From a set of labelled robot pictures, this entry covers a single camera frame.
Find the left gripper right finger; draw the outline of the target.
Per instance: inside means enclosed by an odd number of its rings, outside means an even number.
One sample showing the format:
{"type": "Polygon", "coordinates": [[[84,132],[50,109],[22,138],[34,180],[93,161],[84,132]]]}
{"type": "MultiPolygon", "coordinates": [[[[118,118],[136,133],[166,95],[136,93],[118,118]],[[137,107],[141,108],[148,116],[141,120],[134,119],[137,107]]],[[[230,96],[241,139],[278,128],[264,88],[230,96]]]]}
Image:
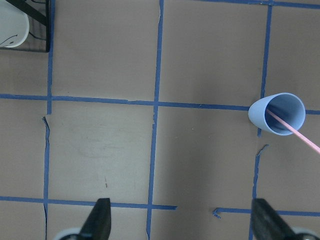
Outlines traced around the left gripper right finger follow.
{"type": "Polygon", "coordinates": [[[251,201],[251,228],[257,240],[299,240],[289,225],[263,198],[251,201]]]}

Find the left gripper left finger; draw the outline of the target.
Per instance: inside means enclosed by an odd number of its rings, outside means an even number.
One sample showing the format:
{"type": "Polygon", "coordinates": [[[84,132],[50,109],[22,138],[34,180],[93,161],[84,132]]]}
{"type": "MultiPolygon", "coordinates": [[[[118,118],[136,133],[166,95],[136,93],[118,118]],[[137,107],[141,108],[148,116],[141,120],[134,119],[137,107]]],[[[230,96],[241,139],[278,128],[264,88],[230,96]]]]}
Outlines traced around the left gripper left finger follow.
{"type": "Polygon", "coordinates": [[[77,235],[78,240],[108,240],[112,228],[111,202],[99,198],[77,235]]]}

